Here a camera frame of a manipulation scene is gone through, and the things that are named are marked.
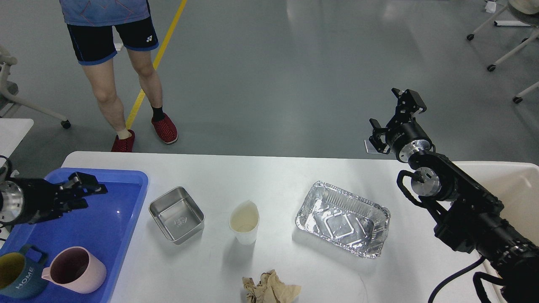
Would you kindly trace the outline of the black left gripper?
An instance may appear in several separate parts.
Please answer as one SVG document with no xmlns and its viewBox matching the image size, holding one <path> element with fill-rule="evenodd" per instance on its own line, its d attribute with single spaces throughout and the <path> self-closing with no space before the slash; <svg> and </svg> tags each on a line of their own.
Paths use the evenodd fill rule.
<svg viewBox="0 0 539 303">
<path fill-rule="evenodd" d="M 85 209 L 85 198 L 106 194 L 104 184 L 94 175 L 79 171 L 69 175 L 68 181 L 53 184 L 37 178 L 13 178 L 1 183 L 1 224 L 35 224 L 61 218 L 64 213 Z"/>
</svg>

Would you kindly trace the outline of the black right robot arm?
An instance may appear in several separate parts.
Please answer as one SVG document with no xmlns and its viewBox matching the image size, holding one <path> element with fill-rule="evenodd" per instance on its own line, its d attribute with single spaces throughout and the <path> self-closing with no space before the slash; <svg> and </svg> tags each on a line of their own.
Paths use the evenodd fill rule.
<svg viewBox="0 0 539 303">
<path fill-rule="evenodd" d="M 414 205 L 434 219 L 434 235 L 453 251 L 477 251 L 480 259 L 450 275 L 429 296 L 432 303 L 449 282 L 488 261 L 497 275 L 475 272 L 473 284 L 479 300 L 488 303 L 483 281 L 500 286 L 508 303 L 537 303 L 539 299 L 539 252 L 500 214 L 504 204 L 446 155 L 436 152 L 432 140 L 416 121 L 427 107 L 410 89 L 393 88 L 395 114 L 385 127 L 370 119 L 369 142 L 377 153 L 393 152 L 411 170 L 401 170 L 397 186 Z"/>
</svg>

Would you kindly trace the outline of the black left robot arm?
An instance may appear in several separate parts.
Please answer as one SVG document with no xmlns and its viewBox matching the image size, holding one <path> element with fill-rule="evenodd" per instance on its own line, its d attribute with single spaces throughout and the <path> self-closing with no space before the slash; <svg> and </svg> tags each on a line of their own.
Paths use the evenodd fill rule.
<svg viewBox="0 0 539 303">
<path fill-rule="evenodd" d="M 104 184 L 94 175 L 76 171 L 64 183 L 52 183 L 42 178 L 19 178 L 12 175 L 8 157 L 1 167 L 1 226 L 36 224 L 62 218 L 65 213 L 88 207 L 86 197 L 106 194 Z"/>
</svg>

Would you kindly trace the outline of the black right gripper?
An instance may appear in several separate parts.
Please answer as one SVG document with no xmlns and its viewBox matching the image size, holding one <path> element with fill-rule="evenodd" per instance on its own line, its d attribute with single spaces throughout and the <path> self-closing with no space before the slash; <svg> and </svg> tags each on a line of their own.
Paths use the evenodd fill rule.
<svg viewBox="0 0 539 303">
<path fill-rule="evenodd" d="M 417 115 L 425 112 L 427 107 L 414 90 L 392 88 L 392 92 L 397 98 L 393 121 L 387 123 L 387 128 L 383 128 L 378 120 L 369 119 L 372 126 L 369 142 L 377 153 L 389 154 L 392 150 L 399 162 L 407 163 L 410 157 L 419 151 L 434 150 L 432 140 L 415 119 Z"/>
</svg>

